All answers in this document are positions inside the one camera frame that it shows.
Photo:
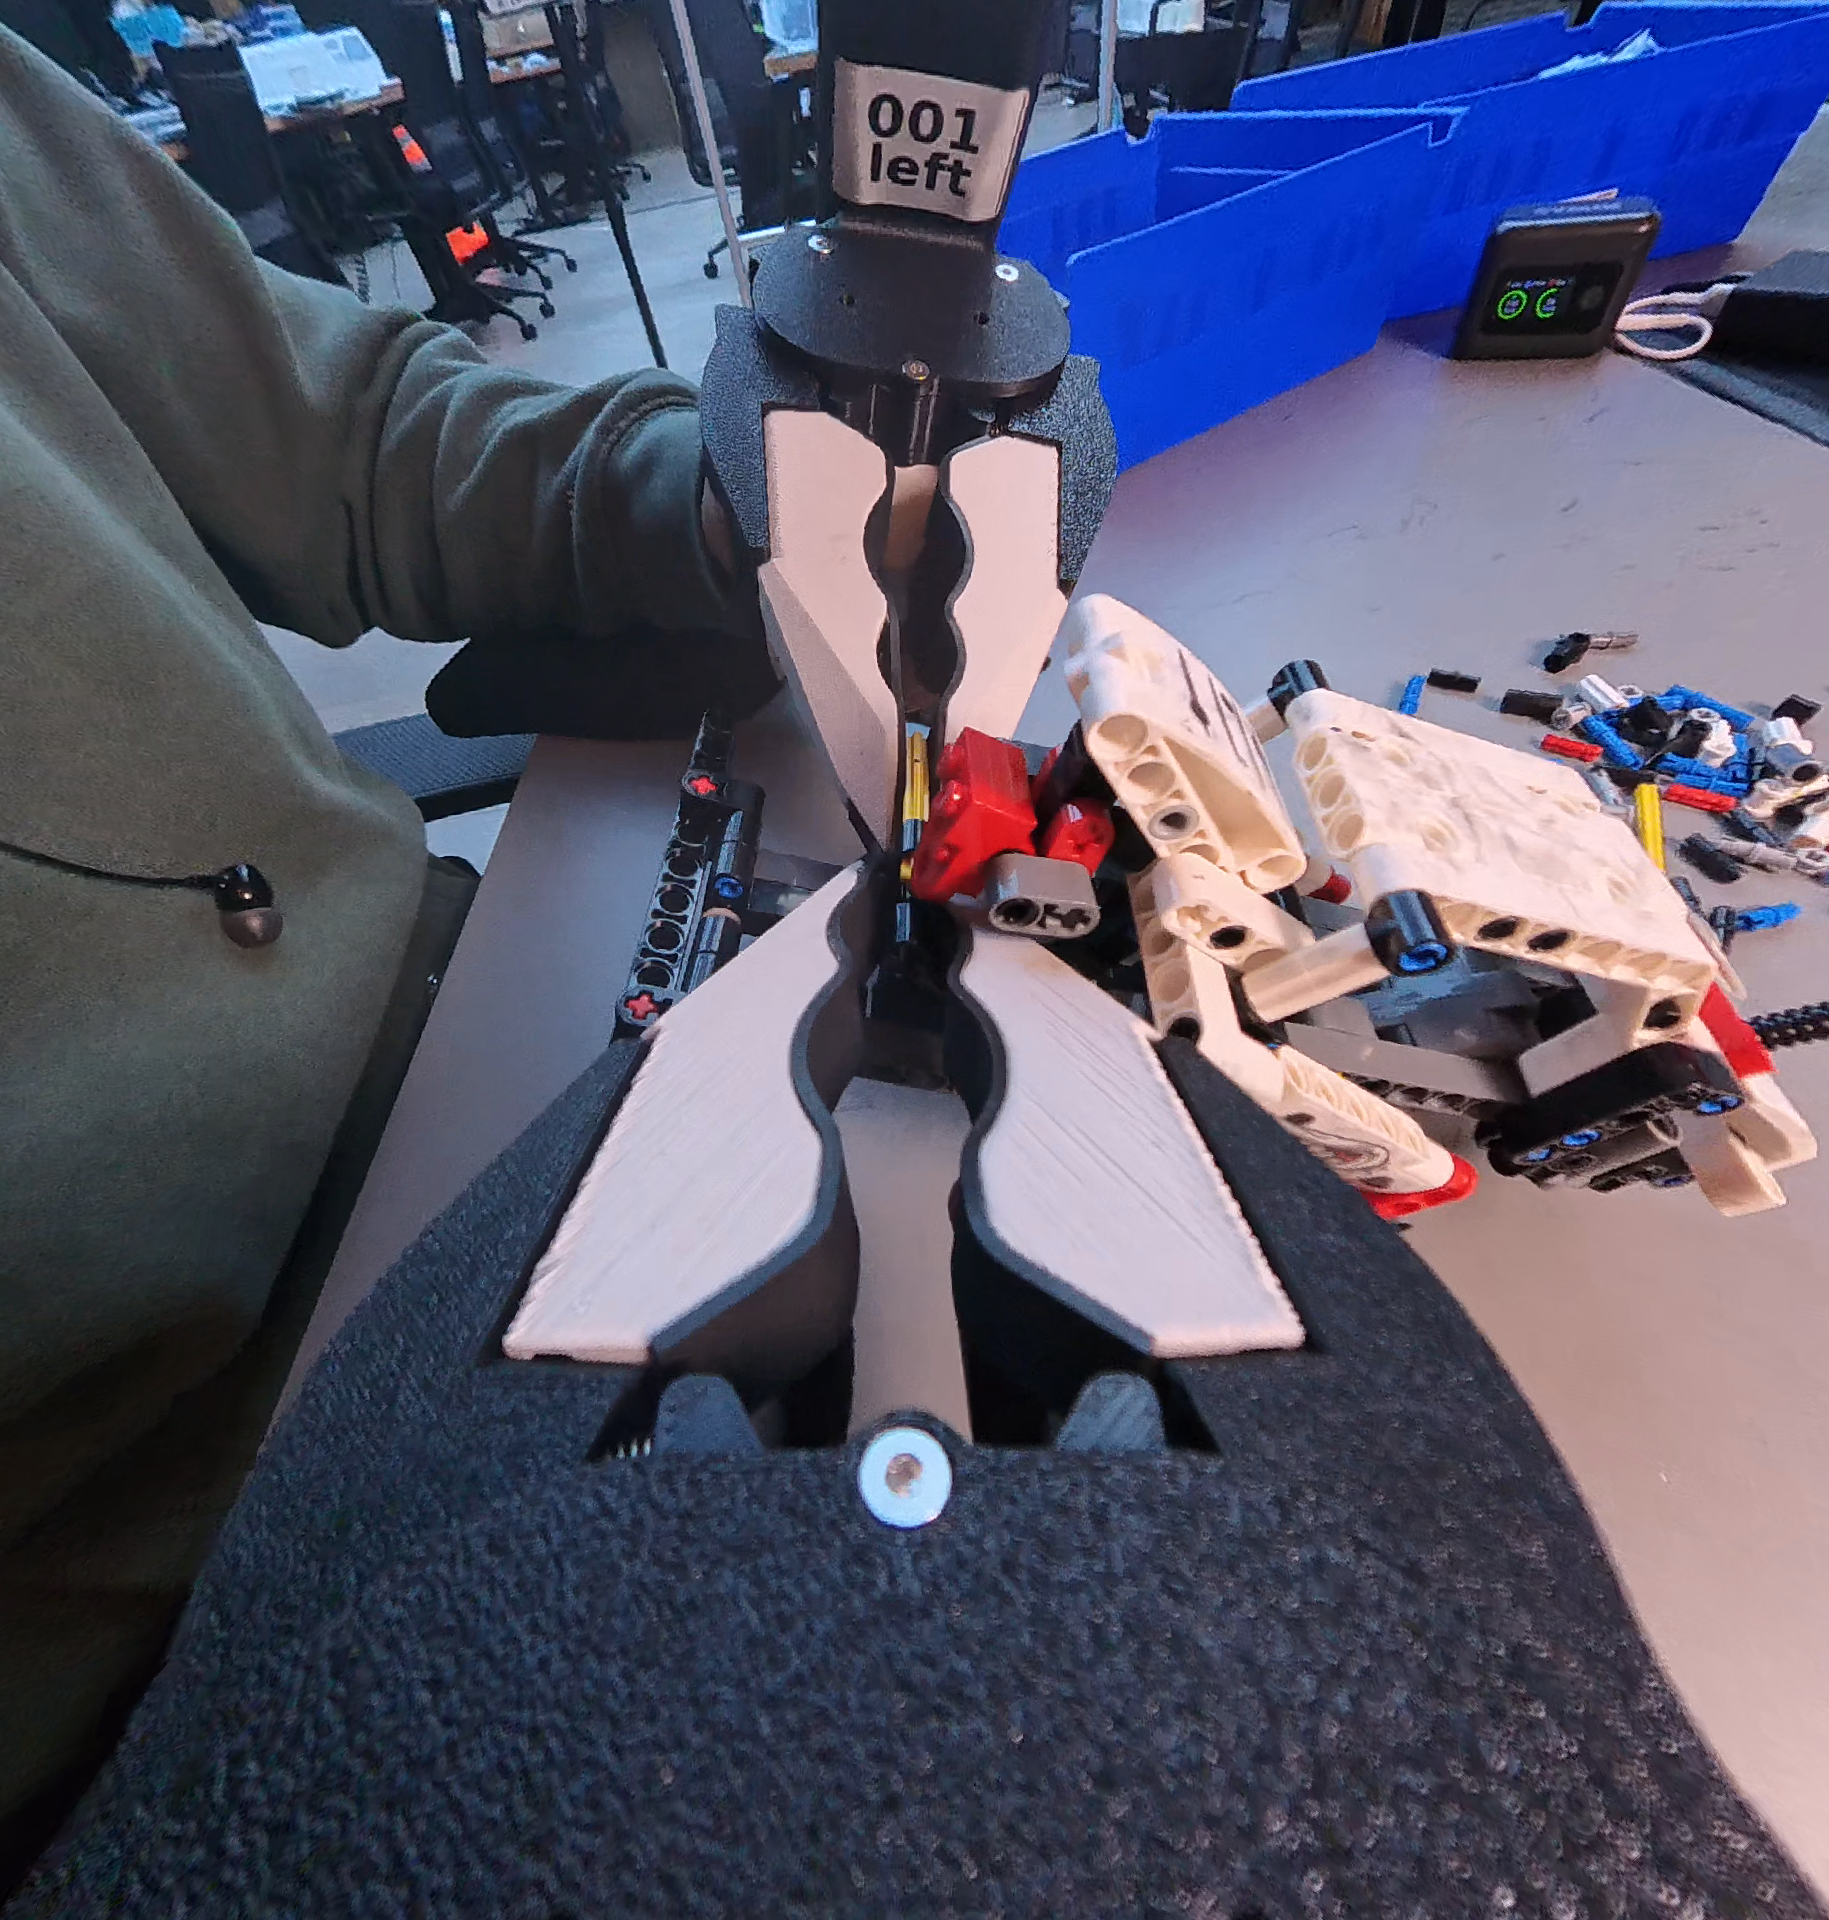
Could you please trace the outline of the small black display device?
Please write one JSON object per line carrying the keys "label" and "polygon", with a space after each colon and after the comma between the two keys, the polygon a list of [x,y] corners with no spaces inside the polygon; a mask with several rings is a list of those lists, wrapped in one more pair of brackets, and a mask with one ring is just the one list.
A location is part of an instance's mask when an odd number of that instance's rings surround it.
{"label": "small black display device", "polygon": [[1453,355],[1527,361],[1604,351],[1661,224],[1661,208],[1645,197],[1502,211],[1484,244]]}

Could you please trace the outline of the black background office chair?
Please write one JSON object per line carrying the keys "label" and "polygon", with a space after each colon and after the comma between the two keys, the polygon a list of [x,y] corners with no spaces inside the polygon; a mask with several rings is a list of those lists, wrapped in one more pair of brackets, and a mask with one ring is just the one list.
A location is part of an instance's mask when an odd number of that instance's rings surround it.
{"label": "black background office chair", "polygon": [[451,77],[439,5],[381,3],[372,37],[402,83],[389,156],[413,208],[404,235],[434,295],[429,315],[446,324],[503,315],[530,343],[538,327],[512,299],[536,299],[551,318],[551,278],[533,249],[496,226],[512,193]]}

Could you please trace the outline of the toy brick vehicle model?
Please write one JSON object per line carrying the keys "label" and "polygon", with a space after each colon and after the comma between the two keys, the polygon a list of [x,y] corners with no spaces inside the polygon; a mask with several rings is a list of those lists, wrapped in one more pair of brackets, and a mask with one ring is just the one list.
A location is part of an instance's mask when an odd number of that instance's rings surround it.
{"label": "toy brick vehicle model", "polygon": [[[1193,1021],[1209,1068],[1376,1209],[1450,1204],[1470,1170],[1446,1146],[1368,1091],[1356,1068],[1265,1041],[1243,1017],[1288,1023],[1467,951],[1550,967],[1582,977],[1594,1013],[1573,1039],[1528,1044],[1527,1099],[1507,1109],[1495,1163],[1560,1176],[1593,1150],[1573,1134],[1649,1132],[1661,1142],[1648,1155],[1676,1155],[1718,1212],[1784,1204],[1777,1172],[1814,1161],[1817,1143],[1738,1017],[1740,977],[1577,773],[1322,684],[1281,684],[1276,723],[1293,741],[1321,851],[1360,905],[1355,926],[1314,935],[1273,905],[1309,855],[1257,711],[1112,595],[1075,604],[1069,683],[1103,798],[1152,845],[1131,898],[1152,997],[1152,1017],[1137,1017],[1156,1055]],[[1036,851],[997,855],[984,878],[918,878],[913,855],[902,878],[947,911],[983,898],[1017,856]],[[975,927],[1050,951],[1095,917],[1090,893],[1030,905],[990,898]]]}

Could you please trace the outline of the grey desk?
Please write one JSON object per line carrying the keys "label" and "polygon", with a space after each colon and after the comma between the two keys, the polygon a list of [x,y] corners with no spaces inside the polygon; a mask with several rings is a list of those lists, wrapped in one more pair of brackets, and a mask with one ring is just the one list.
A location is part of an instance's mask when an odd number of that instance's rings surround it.
{"label": "grey desk", "polygon": [[[1457,363],[1446,313],[1131,470],[1082,587],[1227,684],[1309,655],[1387,698],[1424,666],[1527,684],[1533,645],[1633,630],[1743,706],[1829,695],[1829,450],[1623,355]],[[591,1062],[682,744],[546,739],[301,1360]],[[1821,1155],[1787,1207],[1484,1179],[1413,1237],[1567,1459],[1726,1768],[1829,1899],[1829,1041],[1784,1055]]]}

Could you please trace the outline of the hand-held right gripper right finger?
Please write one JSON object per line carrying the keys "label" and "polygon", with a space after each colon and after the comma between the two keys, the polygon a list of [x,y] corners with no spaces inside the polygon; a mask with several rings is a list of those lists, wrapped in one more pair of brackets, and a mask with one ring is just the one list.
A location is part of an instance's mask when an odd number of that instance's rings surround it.
{"label": "hand-held right gripper right finger", "polygon": [[1147,1021],[1046,944],[971,927],[950,1070],[963,1200],[1021,1279],[1152,1358],[1293,1350],[1302,1321]]}

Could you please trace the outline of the black power adapter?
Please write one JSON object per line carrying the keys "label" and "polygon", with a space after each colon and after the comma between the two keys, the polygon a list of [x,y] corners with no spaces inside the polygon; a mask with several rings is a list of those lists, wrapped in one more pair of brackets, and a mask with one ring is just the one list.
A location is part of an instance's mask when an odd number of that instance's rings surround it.
{"label": "black power adapter", "polygon": [[1829,253],[1787,253],[1743,277],[1721,303],[1710,347],[1754,363],[1829,368]]}

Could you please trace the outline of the pile of small brick parts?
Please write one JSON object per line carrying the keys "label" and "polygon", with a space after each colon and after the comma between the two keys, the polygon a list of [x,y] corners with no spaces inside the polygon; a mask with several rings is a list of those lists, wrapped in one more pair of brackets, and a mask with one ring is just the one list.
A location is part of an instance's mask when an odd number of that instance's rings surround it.
{"label": "pile of small brick parts", "polygon": [[1639,634],[1541,638],[1516,681],[1466,659],[1384,673],[1388,706],[1466,725],[1582,774],[1718,947],[1829,926],[1829,750],[1821,704],[1743,704],[1639,655]]}

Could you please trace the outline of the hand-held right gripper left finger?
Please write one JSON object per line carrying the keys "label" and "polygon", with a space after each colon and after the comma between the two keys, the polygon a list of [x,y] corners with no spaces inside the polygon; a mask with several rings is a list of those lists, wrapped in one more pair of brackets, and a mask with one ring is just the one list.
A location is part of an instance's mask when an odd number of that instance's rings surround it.
{"label": "hand-held right gripper left finger", "polygon": [[835,1106],[876,951],[880,873],[839,873],[656,1026],[510,1358],[809,1370],[842,1344],[858,1228]]}

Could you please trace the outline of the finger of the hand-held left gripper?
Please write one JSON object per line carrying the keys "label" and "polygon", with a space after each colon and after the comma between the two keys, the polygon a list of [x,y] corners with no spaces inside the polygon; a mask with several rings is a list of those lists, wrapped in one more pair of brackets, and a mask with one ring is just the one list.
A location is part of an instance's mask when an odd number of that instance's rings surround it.
{"label": "finger of the hand-held left gripper", "polygon": [[917,575],[917,719],[933,814],[918,878],[984,878],[1038,844],[1013,725],[1067,609],[1061,454],[1032,441],[959,446],[937,479]]}
{"label": "finger of the hand-held left gripper", "polygon": [[893,615],[867,538],[891,464],[829,414],[765,414],[763,470],[769,638],[838,786],[884,848],[901,820],[902,716],[880,659]]}

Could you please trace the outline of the person's green sweater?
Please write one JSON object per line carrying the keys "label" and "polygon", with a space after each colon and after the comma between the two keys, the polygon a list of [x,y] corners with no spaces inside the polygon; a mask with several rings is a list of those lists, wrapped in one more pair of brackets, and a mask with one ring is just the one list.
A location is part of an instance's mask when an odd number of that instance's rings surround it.
{"label": "person's green sweater", "polygon": [[318,1190],[422,919],[204,532],[237,228],[0,26],[0,1854],[167,1644],[311,1310]]}

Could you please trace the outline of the black flat plate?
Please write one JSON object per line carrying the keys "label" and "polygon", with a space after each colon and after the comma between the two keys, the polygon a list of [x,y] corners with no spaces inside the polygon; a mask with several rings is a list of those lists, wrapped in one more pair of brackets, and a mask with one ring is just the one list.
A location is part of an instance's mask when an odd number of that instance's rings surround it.
{"label": "black flat plate", "polygon": [[1829,365],[1694,355],[1672,363],[1686,385],[1829,446]]}

